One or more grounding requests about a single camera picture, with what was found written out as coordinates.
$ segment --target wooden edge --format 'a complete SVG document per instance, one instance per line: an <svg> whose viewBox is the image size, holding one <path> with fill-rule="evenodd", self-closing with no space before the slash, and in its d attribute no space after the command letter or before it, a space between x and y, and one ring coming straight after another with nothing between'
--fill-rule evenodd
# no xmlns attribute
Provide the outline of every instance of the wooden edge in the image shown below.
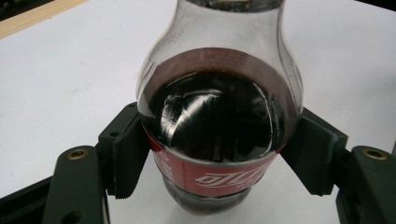
<svg viewBox="0 0 396 224"><path fill-rule="evenodd" d="M87 1L88 0L55 0L41 7L36 7L20 15L11 17L5 21L0 21L0 39L54 17Z"/></svg>

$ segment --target brass screw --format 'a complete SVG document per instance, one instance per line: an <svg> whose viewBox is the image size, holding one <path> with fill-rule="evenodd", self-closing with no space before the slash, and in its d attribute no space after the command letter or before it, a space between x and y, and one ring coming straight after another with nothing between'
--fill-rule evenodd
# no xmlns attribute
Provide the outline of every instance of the brass screw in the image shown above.
<svg viewBox="0 0 396 224"><path fill-rule="evenodd" d="M88 150L85 148L75 149L67 154L67 159L70 161L75 161L82 159L88 155Z"/></svg>
<svg viewBox="0 0 396 224"><path fill-rule="evenodd" d="M370 157L375 160L384 161L388 158L387 154L383 153L382 151L377 151L373 149L364 149L363 154L367 157Z"/></svg>

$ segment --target red label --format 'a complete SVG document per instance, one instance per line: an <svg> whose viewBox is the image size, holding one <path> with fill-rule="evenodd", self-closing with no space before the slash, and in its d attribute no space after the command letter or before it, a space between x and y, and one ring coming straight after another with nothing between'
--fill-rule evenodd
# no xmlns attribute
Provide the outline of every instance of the red label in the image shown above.
<svg viewBox="0 0 396 224"><path fill-rule="evenodd" d="M217 168L187 162L148 137L157 166L176 186L202 196L223 196L248 189L262 178L276 153L248 165Z"/></svg>

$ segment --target glass bottle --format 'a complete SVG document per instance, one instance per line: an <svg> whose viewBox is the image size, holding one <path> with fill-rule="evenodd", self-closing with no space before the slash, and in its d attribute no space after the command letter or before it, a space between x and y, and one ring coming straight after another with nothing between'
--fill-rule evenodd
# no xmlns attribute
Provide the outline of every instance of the glass bottle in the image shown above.
<svg viewBox="0 0 396 224"><path fill-rule="evenodd" d="M241 203L292 136L303 86L281 33L283 0L178 0L137 84L172 197L212 215Z"/></svg>

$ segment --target white table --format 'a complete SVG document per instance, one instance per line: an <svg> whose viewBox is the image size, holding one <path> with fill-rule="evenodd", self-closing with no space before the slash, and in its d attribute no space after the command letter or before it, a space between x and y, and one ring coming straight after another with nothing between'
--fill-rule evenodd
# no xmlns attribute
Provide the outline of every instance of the white table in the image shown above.
<svg viewBox="0 0 396 224"><path fill-rule="evenodd" d="M127 104L176 0L91 0L0 40L0 198L52 175L70 147L91 145ZM396 12L352 0L289 0L285 39L304 106L391 152L396 138ZM278 157L247 199L213 217L185 213L149 155L134 195L109 200L112 223L338 223Z"/></svg>

